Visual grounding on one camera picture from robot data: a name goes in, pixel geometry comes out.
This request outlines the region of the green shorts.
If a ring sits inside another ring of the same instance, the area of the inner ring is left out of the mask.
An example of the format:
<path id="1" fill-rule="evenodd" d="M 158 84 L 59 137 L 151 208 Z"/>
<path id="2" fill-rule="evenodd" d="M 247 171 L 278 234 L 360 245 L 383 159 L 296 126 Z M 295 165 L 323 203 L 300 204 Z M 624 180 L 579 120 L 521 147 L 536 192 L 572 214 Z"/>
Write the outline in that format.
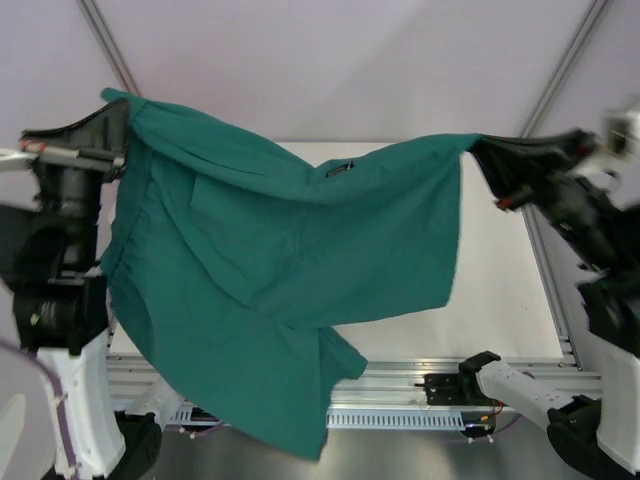
<path id="1" fill-rule="evenodd" d="M 182 396 L 315 460 L 335 385 L 366 358 L 338 332 L 437 309 L 458 251 L 461 155 L 440 134 L 312 166 L 203 112 L 124 100 L 127 169 L 101 262 L 113 312 Z"/>

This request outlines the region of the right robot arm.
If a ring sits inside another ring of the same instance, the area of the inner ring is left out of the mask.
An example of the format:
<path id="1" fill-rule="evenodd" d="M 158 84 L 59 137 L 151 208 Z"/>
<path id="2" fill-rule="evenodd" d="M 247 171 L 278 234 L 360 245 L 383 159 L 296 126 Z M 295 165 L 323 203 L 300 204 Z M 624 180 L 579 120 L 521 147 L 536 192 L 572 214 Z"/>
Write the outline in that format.
<path id="1" fill-rule="evenodd" d="M 637 478 L 639 207 L 617 206 L 582 169 L 600 157 L 611 172 L 615 161 L 631 156 L 631 142 L 606 144 L 583 130 L 541 139 L 484 136 L 471 154 L 499 209 L 536 208 L 592 273 L 577 289 L 600 364 L 595 371 L 576 368 L 563 386 L 484 351 L 460 364 L 458 395 L 520 414 L 588 478 Z"/>

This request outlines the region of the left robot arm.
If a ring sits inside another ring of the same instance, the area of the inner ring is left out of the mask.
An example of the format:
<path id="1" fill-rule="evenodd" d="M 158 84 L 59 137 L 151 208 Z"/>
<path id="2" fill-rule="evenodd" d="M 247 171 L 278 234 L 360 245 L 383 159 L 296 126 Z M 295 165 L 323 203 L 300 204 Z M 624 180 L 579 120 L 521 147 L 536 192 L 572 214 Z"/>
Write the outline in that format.
<path id="1" fill-rule="evenodd" d="M 107 378 L 107 282 L 97 272 L 101 191 L 125 171 L 124 99 L 70 125 L 26 130 L 3 150 L 3 171 L 28 170 L 31 208 L 1 208 L 1 280 L 23 354 L 40 370 L 56 454 L 51 479 L 139 479 L 158 458 L 153 412 L 116 410 Z"/>

